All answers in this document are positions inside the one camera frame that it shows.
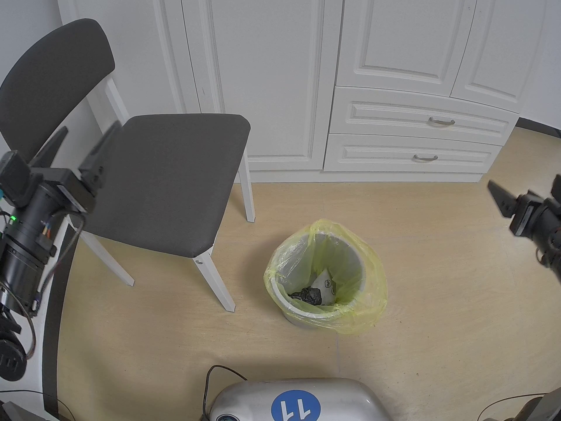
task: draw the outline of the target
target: crumpled black plastic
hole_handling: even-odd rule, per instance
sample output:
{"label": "crumpled black plastic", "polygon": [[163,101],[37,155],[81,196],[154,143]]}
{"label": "crumpled black plastic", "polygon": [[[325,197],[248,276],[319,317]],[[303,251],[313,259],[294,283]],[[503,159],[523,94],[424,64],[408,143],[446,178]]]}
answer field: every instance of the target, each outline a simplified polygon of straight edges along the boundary
{"label": "crumpled black plastic", "polygon": [[296,291],[289,296],[311,305],[321,305],[321,291],[315,287],[306,287],[305,289]]}

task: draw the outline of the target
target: drawer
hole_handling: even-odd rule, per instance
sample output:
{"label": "drawer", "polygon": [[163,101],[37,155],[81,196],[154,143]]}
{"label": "drawer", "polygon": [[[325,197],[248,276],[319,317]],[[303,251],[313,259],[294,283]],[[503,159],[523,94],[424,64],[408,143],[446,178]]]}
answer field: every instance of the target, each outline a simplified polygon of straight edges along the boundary
{"label": "drawer", "polygon": [[329,134],[324,170],[485,173],[500,150],[458,140]]}
{"label": "drawer", "polygon": [[517,121],[514,112],[448,96],[336,87],[329,131],[504,145]]}

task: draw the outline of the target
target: chair backrest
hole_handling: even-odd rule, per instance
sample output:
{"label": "chair backrest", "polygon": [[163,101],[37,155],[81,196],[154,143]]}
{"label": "chair backrest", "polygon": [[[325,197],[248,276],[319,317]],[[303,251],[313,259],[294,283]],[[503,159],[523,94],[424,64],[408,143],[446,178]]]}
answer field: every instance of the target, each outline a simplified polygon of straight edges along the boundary
{"label": "chair backrest", "polygon": [[0,86],[0,132],[29,162],[66,116],[115,69],[101,26],[81,18],[37,41]]}

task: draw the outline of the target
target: blue circle sticker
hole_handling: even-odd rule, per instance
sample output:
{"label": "blue circle sticker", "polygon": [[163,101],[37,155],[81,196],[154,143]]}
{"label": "blue circle sticker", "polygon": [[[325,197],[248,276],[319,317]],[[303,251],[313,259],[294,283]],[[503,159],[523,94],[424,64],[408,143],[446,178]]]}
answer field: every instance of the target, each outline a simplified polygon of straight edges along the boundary
{"label": "blue circle sticker", "polygon": [[274,421],[318,421],[320,412],[318,398],[301,389],[281,393],[271,405]]}

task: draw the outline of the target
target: chair seat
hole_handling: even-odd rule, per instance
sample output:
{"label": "chair seat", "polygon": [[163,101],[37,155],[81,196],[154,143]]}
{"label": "chair seat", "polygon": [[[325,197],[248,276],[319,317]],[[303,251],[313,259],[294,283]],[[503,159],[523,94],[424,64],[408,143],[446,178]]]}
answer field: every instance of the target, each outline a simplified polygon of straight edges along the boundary
{"label": "chair seat", "polygon": [[163,253],[200,255],[214,243],[249,130],[245,118],[230,114],[132,117],[85,230]]}

